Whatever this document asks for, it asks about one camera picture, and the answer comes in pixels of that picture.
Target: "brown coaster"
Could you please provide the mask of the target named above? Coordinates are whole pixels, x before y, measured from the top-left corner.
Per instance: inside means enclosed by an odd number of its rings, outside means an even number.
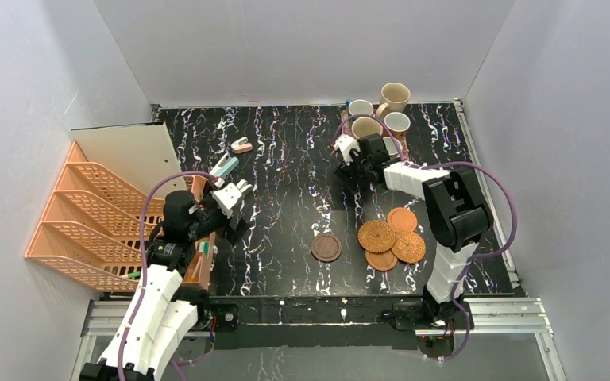
[[[396,238],[392,252],[399,260],[407,264],[419,262],[427,253],[427,245],[415,232],[403,232]]]
[[[368,221],[358,233],[359,244],[369,252],[386,252],[396,242],[396,231],[387,222]]]
[[[389,271],[399,263],[399,260],[394,256],[392,250],[381,252],[380,254],[374,254],[366,250],[366,262],[369,263],[370,267],[378,271]]]
[[[417,229],[417,217],[406,208],[394,208],[387,215],[387,223],[398,232],[412,232]]]
[[[340,239],[333,233],[320,233],[310,245],[312,255],[322,262],[333,262],[342,252]]]

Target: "gray wall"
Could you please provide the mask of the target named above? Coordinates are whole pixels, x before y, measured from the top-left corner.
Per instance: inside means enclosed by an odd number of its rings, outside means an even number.
[[[92,293],[23,255],[69,129],[147,121],[92,1],[0,1],[0,380],[65,380]]]
[[[95,0],[151,103],[461,97],[515,0]]]
[[[519,0],[465,109],[568,378],[610,379],[610,2]]]

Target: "black marble table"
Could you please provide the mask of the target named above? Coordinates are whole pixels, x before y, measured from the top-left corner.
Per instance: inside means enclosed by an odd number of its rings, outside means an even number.
[[[424,202],[383,187],[342,189],[333,175],[338,161],[330,149],[341,111],[342,106],[160,110],[157,119],[166,121],[184,170],[209,171],[230,151],[230,144],[244,136],[254,147],[237,155],[240,164],[229,176],[233,182],[245,179],[254,185],[241,205],[242,215],[254,225],[235,248],[227,241],[217,243],[210,287],[215,294],[422,293],[436,246]],[[453,104],[414,104],[405,112],[412,120],[407,134],[410,160],[470,161]],[[417,215],[417,232],[427,243],[426,258],[412,265],[399,263],[391,271],[375,271],[357,243],[357,230],[368,220],[385,219],[397,206]],[[326,264],[311,255],[310,243],[317,233],[329,231],[340,237],[343,251],[338,260]],[[478,252],[495,248],[498,243],[490,231]],[[503,260],[476,260],[465,279],[465,292],[512,293]]]

